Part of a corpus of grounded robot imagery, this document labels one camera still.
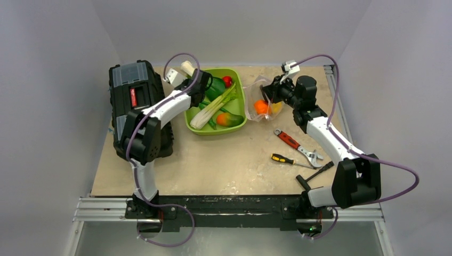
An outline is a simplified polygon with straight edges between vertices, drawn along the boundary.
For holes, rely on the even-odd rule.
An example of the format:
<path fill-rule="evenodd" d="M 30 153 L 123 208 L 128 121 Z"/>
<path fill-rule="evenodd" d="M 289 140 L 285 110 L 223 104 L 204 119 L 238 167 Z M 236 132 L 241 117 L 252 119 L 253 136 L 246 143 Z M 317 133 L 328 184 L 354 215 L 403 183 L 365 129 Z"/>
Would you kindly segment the yellow toy pear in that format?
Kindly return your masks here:
<path fill-rule="evenodd" d="M 271 111 L 273 115 L 278 115 L 282 108 L 283 108 L 284 104 L 282 102 L 278 102 L 278 103 L 272 103 L 271 104 Z"/>

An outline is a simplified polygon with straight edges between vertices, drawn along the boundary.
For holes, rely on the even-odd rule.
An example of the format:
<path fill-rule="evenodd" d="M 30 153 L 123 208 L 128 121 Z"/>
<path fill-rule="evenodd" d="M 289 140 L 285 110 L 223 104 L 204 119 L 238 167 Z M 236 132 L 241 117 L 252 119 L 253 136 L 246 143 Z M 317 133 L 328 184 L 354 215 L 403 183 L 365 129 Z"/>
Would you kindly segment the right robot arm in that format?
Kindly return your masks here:
<path fill-rule="evenodd" d="M 317 82 L 300 76 L 294 83 L 282 76 L 261 87 L 271 103 L 284 102 L 293 108 L 294 122 L 313 138 L 336 166 L 332 185 L 306 189 L 299 203 L 300 212 L 312 217 L 323 206 L 343 209 L 371 203 L 381 197 L 381 168 L 374 154 L 353 153 L 352 144 L 328 123 L 327 114 L 316 104 Z"/>

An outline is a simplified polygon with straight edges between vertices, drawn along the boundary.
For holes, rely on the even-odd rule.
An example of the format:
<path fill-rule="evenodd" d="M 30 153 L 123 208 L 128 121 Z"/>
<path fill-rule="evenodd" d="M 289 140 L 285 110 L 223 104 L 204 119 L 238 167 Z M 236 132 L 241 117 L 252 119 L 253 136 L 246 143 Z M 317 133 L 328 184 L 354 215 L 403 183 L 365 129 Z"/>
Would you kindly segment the orange toy tangerine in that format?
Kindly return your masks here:
<path fill-rule="evenodd" d="M 254 109 L 258 115 L 271 115 L 272 110 L 265 100 L 258 100 L 254 104 Z"/>

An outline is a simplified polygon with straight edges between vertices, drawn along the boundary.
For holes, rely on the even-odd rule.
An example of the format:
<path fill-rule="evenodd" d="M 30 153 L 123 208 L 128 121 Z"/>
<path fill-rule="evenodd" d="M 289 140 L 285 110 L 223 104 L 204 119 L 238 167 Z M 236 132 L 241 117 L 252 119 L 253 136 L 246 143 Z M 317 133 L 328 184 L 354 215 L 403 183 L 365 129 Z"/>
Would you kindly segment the clear zip top bag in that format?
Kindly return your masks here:
<path fill-rule="evenodd" d="M 245 115 L 248 120 L 260 122 L 261 120 L 271 121 L 277 117 L 277 115 L 258 115 L 254 109 L 253 104 L 258 100 L 265 100 L 261 92 L 261 86 L 269 85 L 271 81 L 263 76 L 258 76 L 256 80 L 250 85 L 244 86 L 245 92 Z"/>

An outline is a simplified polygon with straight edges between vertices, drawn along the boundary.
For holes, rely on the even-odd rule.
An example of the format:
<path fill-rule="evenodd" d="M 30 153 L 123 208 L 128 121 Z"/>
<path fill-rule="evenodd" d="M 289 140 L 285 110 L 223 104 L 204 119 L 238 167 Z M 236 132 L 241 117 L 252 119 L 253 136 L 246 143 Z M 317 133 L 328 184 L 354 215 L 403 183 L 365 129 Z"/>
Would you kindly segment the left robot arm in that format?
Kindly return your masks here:
<path fill-rule="evenodd" d="M 169 123 L 181 112 L 201 103 L 212 79 L 212 75 L 197 70 L 161 101 L 133 107 L 123 115 L 115 114 L 112 119 L 116 136 L 114 148 L 119 157 L 131 164 L 136 187 L 134 195 L 141 200 L 138 211 L 145 218 L 153 218 L 159 211 L 158 202 L 153 200 L 158 194 L 154 160 L 173 152 Z"/>

